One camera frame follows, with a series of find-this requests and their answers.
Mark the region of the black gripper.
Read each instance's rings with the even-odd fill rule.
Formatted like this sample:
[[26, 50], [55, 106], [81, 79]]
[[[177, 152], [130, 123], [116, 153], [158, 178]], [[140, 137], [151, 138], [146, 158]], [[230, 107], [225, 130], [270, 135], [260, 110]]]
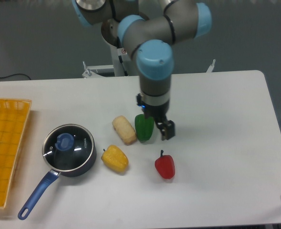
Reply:
[[155, 121], [156, 127], [161, 133], [162, 140], [169, 140], [175, 136], [175, 123], [172, 120], [167, 120], [166, 113], [169, 108], [170, 101], [158, 102], [157, 105], [151, 105], [146, 94], [139, 93], [136, 96], [137, 105], [142, 109], [145, 118], [152, 117]]

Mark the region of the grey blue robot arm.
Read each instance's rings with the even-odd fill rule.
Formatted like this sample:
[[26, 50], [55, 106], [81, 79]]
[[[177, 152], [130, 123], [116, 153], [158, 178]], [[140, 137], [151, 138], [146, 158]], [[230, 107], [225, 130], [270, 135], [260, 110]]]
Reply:
[[162, 16], [148, 19], [136, 0], [74, 0], [72, 4], [82, 23], [110, 23], [108, 43], [127, 52], [139, 75], [137, 105], [146, 118], [153, 118], [162, 139], [174, 137], [175, 124], [166, 116], [174, 68], [171, 47], [211, 30], [209, 7], [193, 0], [161, 0]]

